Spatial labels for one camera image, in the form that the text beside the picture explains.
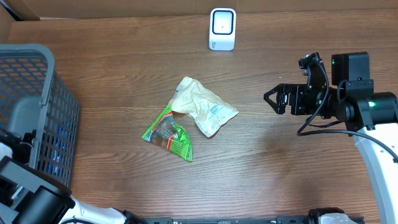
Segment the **beige snack bag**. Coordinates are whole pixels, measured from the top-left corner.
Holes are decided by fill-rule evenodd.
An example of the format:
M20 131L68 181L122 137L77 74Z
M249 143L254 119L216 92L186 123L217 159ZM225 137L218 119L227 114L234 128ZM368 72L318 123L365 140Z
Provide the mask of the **beige snack bag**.
M184 77L169 101L172 111L188 114L208 138L239 111L205 88L198 80Z

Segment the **green snack bag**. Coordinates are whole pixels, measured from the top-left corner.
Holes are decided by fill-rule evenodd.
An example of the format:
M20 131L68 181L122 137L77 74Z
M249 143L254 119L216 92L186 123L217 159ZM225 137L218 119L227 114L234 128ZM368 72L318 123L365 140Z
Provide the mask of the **green snack bag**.
M193 146L186 129L177 124L170 105L161 112L142 139L160 146L188 162L193 161Z

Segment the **blue snack bar wrapper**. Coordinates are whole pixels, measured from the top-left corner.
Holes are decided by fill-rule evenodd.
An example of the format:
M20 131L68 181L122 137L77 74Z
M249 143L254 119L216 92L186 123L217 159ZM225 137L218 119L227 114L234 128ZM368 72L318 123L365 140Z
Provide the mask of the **blue snack bar wrapper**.
M75 125L71 121L64 121L57 126L57 135L52 140L52 160L58 165L52 164L50 167L50 171L57 177L69 178L71 174L75 153L74 130Z

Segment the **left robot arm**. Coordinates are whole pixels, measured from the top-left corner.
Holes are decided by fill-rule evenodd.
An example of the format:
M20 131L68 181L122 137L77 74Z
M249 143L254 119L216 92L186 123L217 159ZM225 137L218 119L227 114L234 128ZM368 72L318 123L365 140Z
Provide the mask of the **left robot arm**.
M143 224L137 215L80 202L59 181L29 167L28 139L1 130L1 223Z

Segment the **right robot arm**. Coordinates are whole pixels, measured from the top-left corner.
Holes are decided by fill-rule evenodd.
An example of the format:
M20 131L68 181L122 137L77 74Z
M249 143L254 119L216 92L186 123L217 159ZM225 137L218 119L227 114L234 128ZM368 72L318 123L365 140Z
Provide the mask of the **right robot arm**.
M264 94L277 114L286 106L307 119L298 136L347 134L354 140L382 223L397 223L397 97L374 91L369 54L334 54L328 76L319 53L299 59L305 84L281 83Z

